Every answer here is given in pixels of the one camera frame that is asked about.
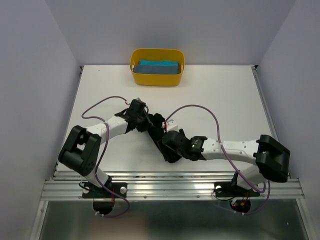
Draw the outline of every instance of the white table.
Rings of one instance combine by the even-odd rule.
[[[128,65],[86,65],[83,69],[67,135],[75,125],[88,127],[98,120],[85,120],[81,114],[88,107],[108,96],[119,95],[132,100],[140,98],[149,112],[167,117],[182,105],[199,104],[217,116],[222,140],[242,141],[270,135],[251,66],[187,65],[181,82],[176,87],[142,86],[134,82]],[[126,108],[121,99],[110,99],[97,106],[88,115],[110,118]],[[209,113],[199,108],[186,108],[172,117],[188,138],[207,136],[217,138],[216,124]],[[236,164],[240,169],[246,163]],[[136,130],[110,140],[100,165],[106,172],[208,172],[232,171],[222,159],[192,162],[180,159],[165,162],[147,132]],[[58,164],[58,172],[69,171]]]

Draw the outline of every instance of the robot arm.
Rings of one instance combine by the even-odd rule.
[[[173,120],[165,128],[162,143],[180,156],[192,161],[226,159],[217,140],[205,136],[188,139]],[[241,173],[253,185],[265,180],[279,183],[288,180],[290,151],[271,136],[261,135],[259,140],[250,141],[224,141],[222,145],[232,160],[252,164]],[[236,192],[251,189],[238,173],[235,173],[231,186]]]
[[[134,129],[144,132],[152,125],[146,112],[146,104],[139,99],[133,99],[127,109],[115,114],[104,123],[89,127],[77,125],[71,129],[58,160],[99,188],[102,186],[97,182],[95,170],[100,145],[107,139],[106,124],[109,127],[109,139]],[[97,176],[103,184],[111,181],[100,168],[97,169]]]

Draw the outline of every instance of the yellow bin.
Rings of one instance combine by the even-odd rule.
[[[142,74],[135,73],[133,68],[140,60],[149,61],[176,61],[179,63],[179,74]],[[185,67],[184,54],[176,49],[140,48],[132,53],[130,69],[136,84],[149,86],[177,86]]]

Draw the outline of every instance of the gray wall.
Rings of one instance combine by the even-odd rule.
[[[0,3],[0,238],[29,239],[79,66],[44,0]]]
[[[258,75],[279,139],[291,150],[320,230],[320,1],[297,0],[266,52]]]
[[[188,64],[258,64],[294,0],[46,0],[75,58],[128,64],[178,48]]]

